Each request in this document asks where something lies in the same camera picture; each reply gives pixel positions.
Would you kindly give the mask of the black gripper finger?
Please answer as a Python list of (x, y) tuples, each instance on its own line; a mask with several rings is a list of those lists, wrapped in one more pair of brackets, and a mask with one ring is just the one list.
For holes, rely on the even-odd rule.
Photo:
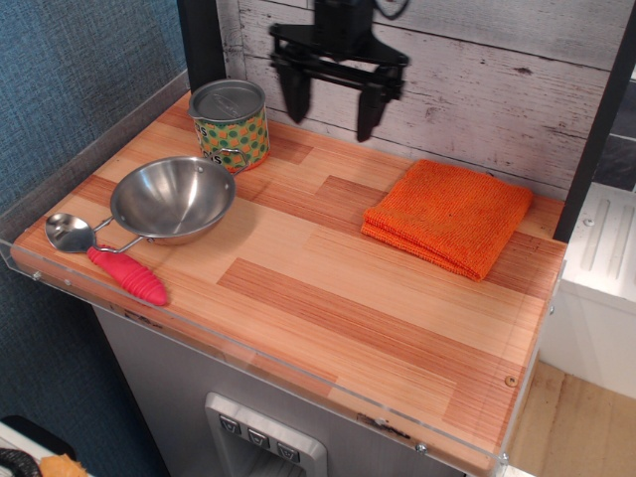
[(294, 122), (300, 123), (310, 107), (311, 77), (286, 62), (277, 66), (277, 72), (287, 114)]
[(370, 83), (363, 87), (359, 95), (357, 140), (367, 141), (382, 120), (389, 97), (384, 85)]

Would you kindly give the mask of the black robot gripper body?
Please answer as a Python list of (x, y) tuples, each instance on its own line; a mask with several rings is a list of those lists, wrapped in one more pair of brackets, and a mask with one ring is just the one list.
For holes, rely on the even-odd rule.
[(398, 18), (408, 3), (401, 1), (315, 1), (313, 23), (274, 24), (272, 65), (289, 63), (313, 80), (362, 91), (370, 83), (384, 85), (387, 96), (401, 97), (403, 70), (409, 58), (381, 42), (373, 32), (374, 16)]

